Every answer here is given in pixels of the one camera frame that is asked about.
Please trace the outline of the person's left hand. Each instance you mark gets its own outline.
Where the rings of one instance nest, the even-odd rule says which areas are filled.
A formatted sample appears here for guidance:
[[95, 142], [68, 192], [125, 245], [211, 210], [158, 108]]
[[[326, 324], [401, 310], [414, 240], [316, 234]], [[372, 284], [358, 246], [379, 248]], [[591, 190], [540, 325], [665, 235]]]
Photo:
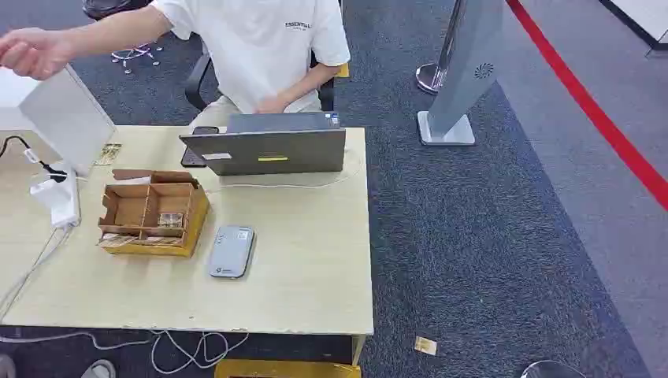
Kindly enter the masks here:
[[283, 113], [290, 105], [290, 102], [280, 96], [273, 96], [261, 100], [255, 113]]

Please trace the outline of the person's right hand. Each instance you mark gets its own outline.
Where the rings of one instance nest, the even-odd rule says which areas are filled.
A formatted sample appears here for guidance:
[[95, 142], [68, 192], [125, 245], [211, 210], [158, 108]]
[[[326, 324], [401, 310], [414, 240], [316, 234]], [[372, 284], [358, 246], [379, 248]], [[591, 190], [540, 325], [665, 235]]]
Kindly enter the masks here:
[[47, 80], [74, 58], [62, 31], [23, 28], [1, 37], [1, 66], [18, 76]]

